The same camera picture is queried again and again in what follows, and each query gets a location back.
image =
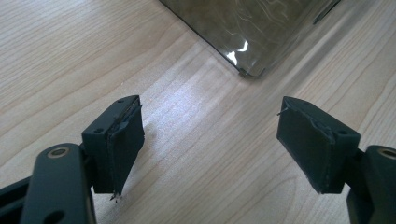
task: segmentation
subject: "wood grain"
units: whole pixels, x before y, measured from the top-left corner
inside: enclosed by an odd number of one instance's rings
[[[94,195],[99,223],[348,223],[348,188],[317,195],[276,140],[284,95],[359,131],[362,149],[396,147],[395,1],[335,39],[312,34],[259,80],[158,1],[0,4],[0,188],[131,94],[146,143],[122,199]]]

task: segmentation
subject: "dark glass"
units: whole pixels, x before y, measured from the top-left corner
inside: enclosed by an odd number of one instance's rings
[[[270,70],[315,25],[329,0],[161,0],[242,74]]]

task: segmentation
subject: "wooden table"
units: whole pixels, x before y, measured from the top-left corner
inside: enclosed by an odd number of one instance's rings
[[[320,60],[321,42],[297,48],[259,80],[155,0],[0,4],[0,188],[132,94],[146,143],[122,199],[94,195],[99,223],[348,223],[348,188],[316,194],[276,140],[284,95],[357,130],[362,149],[396,147],[393,0],[374,1]]]

